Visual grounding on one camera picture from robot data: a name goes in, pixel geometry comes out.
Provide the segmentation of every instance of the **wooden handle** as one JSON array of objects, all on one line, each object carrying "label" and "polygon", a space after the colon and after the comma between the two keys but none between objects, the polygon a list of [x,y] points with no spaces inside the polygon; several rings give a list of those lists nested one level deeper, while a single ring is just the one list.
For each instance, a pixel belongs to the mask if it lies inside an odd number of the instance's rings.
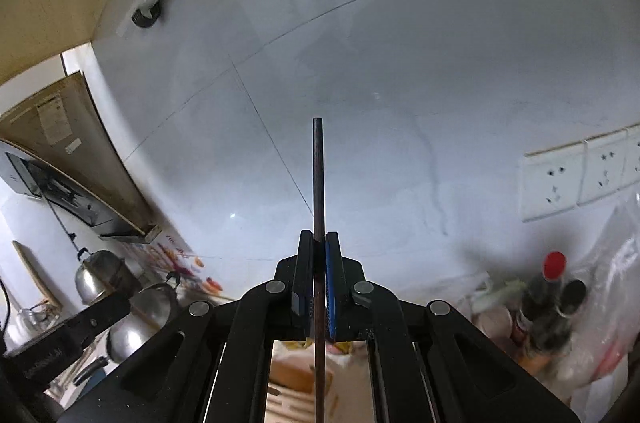
[{"label": "wooden handle", "polygon": [[47,285],[42,281],[42,279],[36,272],[31,262],[29,262],[29,260],[27,259],[25,247],[22,244],[20,244],[18,241],[12,241],[12,243],[14,244],[15,250],[18,252],[18,257],[20,257],[20,260],[22,260],[22,263],[24,264],[25,268],[27,268],[27,271],[29,272],[31,279],[33,279],[33,282],[34,284],[36,284],[37,288],[40,290],[40,293],[42,293],[45,296],[45,298],[47,299],[47,301],[52,307],[56,308],[58,311],[62,311],[62,303],[56,298],[56,296],[51,292],[51,290],[47,287]]}]

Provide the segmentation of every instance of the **white tiled wall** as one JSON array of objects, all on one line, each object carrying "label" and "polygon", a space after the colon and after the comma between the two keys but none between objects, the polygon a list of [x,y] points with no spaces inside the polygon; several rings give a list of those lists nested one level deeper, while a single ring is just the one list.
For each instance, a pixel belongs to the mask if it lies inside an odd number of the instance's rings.
[{"label": "white tiled wall", "polygon": [[230,295],[311,228],[370,279],[526,273],[590,249],[614,198],[523,225],[525,152],[640,120],[640,0],[162,0],[86,75],[142,191]]}]

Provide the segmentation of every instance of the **black bottle cap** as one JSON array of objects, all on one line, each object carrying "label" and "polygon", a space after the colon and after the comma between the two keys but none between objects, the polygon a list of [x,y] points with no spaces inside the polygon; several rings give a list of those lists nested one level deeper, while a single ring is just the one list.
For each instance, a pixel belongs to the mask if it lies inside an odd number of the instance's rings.
[{"label": "black bottle cap", "polygon": [[578,310],[587,296],[587,286],[581,280],[572,280],[562,288],[558,311],[565,316],[571,316]]}]

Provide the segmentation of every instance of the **black handle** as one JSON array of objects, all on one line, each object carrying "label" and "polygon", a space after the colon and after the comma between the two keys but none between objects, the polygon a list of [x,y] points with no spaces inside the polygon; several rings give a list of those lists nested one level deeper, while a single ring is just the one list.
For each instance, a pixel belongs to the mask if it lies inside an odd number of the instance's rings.
[{"label": "black handle", "polygon": [[81,261],[80,257],[82,257],[82,255],[83,255],[84,253],[88,253],[89,255],[91,255],[91,252],[90,252],[88,249],[86,249],[86,248],[81,248],[81,249],[80,249],[80,251],[78,252],[78,254],[76,255],[76,258],[78,259],[78,262],[80,262],[80,261]]},{"label": "black handle", "polygon": [[95,371],[106,367],[109,364],[109,358],[106,356],[98,356],[98,358],[94,359],[89,365],[87,365],[82,371],[76,374],[74,378],[73,384],[74,386],[80,385],[85,380],[89,379]]},{"label": "black handle", "polygon": [[166,279],[164,281],[169,282],[172,278],[175,278],[174,289],[176,289],[180,285],[180,280],[182,279],[182,277],[177,271],[170,271],[166,274]]}]

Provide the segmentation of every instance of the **paper sticker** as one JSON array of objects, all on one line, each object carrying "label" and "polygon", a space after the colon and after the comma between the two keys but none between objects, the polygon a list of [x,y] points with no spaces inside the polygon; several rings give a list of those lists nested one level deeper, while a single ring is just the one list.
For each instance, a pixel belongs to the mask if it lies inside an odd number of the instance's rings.
[{"label": "paper sticker", "polygon": [[44,136],[50,145],[55,145],[64,138],[71,136],[71,125],[66,117],[65,107],[62,105],[60,93],[38,106],[38,116],[44,131]]},{"label": "paper sticker", "polygon": [[80,141],[80,138],[74,139],[71,143],[69,143],[69,145],[65,147],[66,153],[71,155],[71,152],[76,150],[81,145],[82,145],[82,142]]}]

